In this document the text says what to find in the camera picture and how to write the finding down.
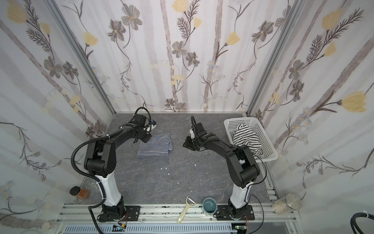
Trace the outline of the black white striped tank top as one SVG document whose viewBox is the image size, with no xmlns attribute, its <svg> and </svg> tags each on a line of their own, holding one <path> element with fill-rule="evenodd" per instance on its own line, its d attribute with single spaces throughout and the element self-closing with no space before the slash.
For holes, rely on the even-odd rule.
<svg viewBox="0 0 374 234">
<path fill-rule="evenodd" d="M 246 145 L 250 152 L 256 157 L 260 157 L 263 154 L 262 144 L 257 133 L 255 133 L 251 127 L 245 124 L 237 126 L 233 135 L 233 144 L 237 146 Z"/>
</svg>

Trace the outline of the blue white striped tank top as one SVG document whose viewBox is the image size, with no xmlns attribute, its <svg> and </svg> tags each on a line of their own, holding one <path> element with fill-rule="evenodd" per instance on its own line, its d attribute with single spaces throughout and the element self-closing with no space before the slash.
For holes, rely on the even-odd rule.
<svg viewBox="0 0 374 234">
<path fill-rule="evenodd" d="M 166 133 L 152 135 L 146 143 L 140 141 L 136 155 L 138 158 L 161 157 L 168 156 L 172 150 L 171 134 Z"/>
</svg>

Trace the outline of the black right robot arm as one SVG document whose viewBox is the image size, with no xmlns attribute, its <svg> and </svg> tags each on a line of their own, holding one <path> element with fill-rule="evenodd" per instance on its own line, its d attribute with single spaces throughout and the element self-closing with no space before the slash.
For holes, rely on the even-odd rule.
<svg viewBox="0 0 374 234">
<path fill-rule="evenodd" d="M 192 151 L 210 150 L 226 160 L 228 172 L 234 183 L 232 195 L 228 200 L 228 217 L 239 220 L 244 216 L 249 190 L 255 184 L 261 170 L 249 148 L 236 146 L 207 133 L 201 123 L 192 122 L 190 136 L 186 137 L 183 147 Z"/>
</svg>

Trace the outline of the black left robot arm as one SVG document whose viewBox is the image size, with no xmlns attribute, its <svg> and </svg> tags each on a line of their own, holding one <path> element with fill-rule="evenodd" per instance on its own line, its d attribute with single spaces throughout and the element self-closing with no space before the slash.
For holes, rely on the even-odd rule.
<svg viewBox="0 0 374 234">
<path fill-rule="evenodd" d="M 98 186 L 104 197 L 97 221 L 120 221 L 127 215 L 123 196 L 115 180 L 116 149 L 130 139 L 134 139 L 135 142 L 148 142 L 155 127 L 156 122 L 150 116 L 134 114 L 133 118 L 120 126 L 117 132 L 88 143 L 84 168 L 88 174 L 99 180 Z"/>
</svg>

